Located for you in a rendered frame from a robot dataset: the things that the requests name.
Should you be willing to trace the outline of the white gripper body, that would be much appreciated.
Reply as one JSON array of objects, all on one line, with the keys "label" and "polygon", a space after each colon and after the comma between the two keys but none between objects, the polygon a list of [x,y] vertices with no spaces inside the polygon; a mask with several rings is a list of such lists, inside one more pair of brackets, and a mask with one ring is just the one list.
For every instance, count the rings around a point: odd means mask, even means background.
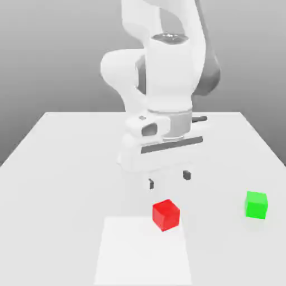
[{"label": "white gripper body", "polygon": [[187,137],[173,142],[163,142],[158,136],[139,139],[131,134],[122,138],[118,163],[125,171],[153,171],[194,159],[203,146],[203,137]]}]

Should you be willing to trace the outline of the small red cube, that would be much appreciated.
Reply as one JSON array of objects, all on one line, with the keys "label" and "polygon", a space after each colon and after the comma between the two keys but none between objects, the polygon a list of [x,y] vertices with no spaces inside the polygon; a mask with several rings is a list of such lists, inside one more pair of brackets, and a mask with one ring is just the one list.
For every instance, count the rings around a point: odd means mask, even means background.
[{"label": "small red cube", "polygon": [[180,209],[170,199],[155,203],[152,220],[162,232],[167,231],[179,225]]}]

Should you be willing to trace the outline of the small green cube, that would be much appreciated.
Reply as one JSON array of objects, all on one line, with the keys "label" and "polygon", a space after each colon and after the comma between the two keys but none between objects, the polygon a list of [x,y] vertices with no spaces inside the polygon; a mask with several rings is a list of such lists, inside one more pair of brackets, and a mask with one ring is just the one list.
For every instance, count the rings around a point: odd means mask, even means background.
[{"label": "small green cube", "polygon": [[245,216],[264,220],[268,210],[268,198],[265,193],[246,192]]}]

